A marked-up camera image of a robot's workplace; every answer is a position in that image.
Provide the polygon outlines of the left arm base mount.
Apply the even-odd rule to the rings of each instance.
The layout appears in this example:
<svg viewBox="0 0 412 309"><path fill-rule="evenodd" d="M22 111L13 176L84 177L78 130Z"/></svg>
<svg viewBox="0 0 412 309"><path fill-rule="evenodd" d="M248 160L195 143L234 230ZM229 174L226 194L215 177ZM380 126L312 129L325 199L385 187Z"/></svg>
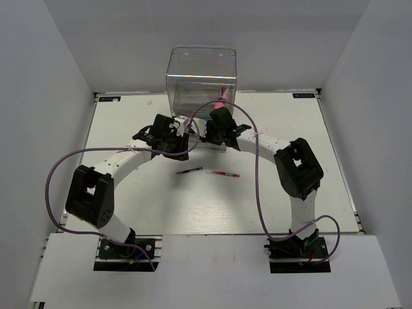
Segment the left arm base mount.
<svg viewBox="0 0 412 309"><path fill-rule="evenodd" d="M96 272L154 272L162 253L161 236L137 236L135 245L144 250L122 247L100 239L93 270Z"/></svg>

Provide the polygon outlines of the clear organizer top lid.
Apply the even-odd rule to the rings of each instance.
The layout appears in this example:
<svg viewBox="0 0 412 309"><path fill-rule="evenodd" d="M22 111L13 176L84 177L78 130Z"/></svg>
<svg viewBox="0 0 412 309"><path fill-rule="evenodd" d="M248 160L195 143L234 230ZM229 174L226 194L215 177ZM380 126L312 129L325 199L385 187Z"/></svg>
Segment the clear organizer top lid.
<svg viewBox="0 0 412 309"><path fill-rule="evenodd" d="M177 46L171 50L166 71L168 93L183 84L237 86L237 58L233 48L224 46Z"/></svg>

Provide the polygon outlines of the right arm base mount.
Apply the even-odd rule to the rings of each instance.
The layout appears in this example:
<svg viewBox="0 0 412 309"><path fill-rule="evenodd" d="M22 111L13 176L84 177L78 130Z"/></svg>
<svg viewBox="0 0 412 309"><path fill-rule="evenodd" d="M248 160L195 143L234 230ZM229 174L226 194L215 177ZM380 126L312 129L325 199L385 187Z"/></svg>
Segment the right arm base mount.
<svg viewBox="0 0 412 309"><path fill-rule="evenodd" d="M292 246L291 239L282 242L267 240L263 246L268 252L271 274L330 273L330 262L325 239L318 237L304 251Z"/></svg>

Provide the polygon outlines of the purple pen refill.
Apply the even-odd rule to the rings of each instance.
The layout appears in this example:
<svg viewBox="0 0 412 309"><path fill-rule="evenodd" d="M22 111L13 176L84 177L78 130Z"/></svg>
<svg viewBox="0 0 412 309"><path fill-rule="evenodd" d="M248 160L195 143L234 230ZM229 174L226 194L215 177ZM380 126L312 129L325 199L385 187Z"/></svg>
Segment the purple pen refill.
<svg viewBox="0 0 412 309"><path fill-rule="evenodd" d="M193 172L202 171L202 170L203 170L203 167L194 167L194 168L191 168L191 169L178 171L178 172L176 172L176 174L187 174L187 173L193 173Z"/></svg>

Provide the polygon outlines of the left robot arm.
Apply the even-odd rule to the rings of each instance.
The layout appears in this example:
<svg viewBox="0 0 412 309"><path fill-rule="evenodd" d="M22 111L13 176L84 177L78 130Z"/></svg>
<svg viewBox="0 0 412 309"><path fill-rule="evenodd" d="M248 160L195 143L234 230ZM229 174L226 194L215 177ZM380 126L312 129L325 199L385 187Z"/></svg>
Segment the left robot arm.
<svg viewBox="0 0 412 309"><path fill-rule="evenodd" d="M135 231L115 215L117 185L150 162L156 155L188 160L189 130L193 124L186 115L167 117L158 114L152 125L133 135L124 148L109 147L113 156L92 166L76 168L65 210L94 227L101 236L114 241L123 257L135 252Z"/></svg>

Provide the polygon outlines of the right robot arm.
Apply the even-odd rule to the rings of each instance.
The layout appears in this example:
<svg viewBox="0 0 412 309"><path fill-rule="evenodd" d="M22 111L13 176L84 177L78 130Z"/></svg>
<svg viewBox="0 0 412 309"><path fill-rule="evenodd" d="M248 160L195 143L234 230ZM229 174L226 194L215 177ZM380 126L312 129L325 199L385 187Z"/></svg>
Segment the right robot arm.
<svg viewBox="0 0 412 309"><path fill-rule="evenodd" d="M255 164L263 158L275 164L282 188L290 197L290 238L271 240L270 245L286 242L287 249L304 257L314 249L319 237L315 223L315 198L324 176L312 148L304 138L291 142L255 132L252 127L237 125L230 111L218 103L210 112L204 142L233 148L255 155Z"/></svg>

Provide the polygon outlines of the pink glue stick tube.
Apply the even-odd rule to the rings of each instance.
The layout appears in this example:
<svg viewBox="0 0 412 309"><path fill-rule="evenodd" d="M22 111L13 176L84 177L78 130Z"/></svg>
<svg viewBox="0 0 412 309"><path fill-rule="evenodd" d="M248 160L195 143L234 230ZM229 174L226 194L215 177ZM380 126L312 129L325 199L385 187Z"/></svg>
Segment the pink glue stick tube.
<svg viewBox="0 0 412 309"><path fill-rule="evenodd" d="M226 106L226 102L227 102L229 94L230 94L229 87L223 86L221 88L220 96L218 97L218 100L214 105L214 109L224 108Z"/></svg>

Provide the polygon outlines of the red clear pen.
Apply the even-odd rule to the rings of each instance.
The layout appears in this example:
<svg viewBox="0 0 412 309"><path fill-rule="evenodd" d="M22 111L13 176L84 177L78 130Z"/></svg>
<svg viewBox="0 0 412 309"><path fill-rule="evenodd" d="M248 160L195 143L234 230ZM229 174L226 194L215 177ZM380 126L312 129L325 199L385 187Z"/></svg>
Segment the red clear pen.
<svg viewBox="0 0 412 309"><path fill-rule="evenodd" d="M208 170L206 171L207 174L213 174L213 175L219 175L219 176L228 176L228 177L233 177L233 178L239 178L240 174L237 173L228 173L224 171L212 171Z"/></svg>

